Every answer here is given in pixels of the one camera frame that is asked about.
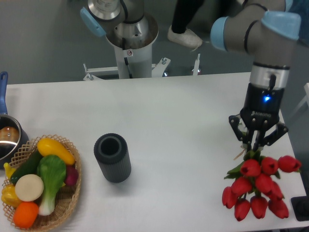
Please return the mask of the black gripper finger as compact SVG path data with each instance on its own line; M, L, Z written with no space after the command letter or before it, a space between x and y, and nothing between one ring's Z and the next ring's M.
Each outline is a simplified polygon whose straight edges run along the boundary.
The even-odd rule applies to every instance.
M246 131L242 131L240 126L242 126L240 114L231 115L228 117L229 124L239 141L242 142L243 148L251 148L252 147L252 131L247 129Z
M265 136L266 130L258 131L254 145L253 145L253 151L262 150L263 147L266 145L271 146L276 141L278 141L283 135L285 135L287 132L288 132L288 128L282 122L278 122L275 125L275 130L267 136Z

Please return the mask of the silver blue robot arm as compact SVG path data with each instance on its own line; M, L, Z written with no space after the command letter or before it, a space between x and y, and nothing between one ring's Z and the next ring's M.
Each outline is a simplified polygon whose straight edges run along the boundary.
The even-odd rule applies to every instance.
M279 120L301 17L290 0L246 0L235 17L221 17L211 28L211 44L223 51L254 57L244 106L229 123L243 147L259 150L288 130ZM90 0L80 16L88 29L114 47L121 79L162 76L152 66L158 36L155 19L141 0Z

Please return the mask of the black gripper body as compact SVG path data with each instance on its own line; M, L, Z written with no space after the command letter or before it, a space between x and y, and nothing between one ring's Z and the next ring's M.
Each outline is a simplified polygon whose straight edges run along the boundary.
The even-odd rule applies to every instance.
M266 89L248 84L244 106L240 116L248 129L266 132L279 122L279 109L284 89Z

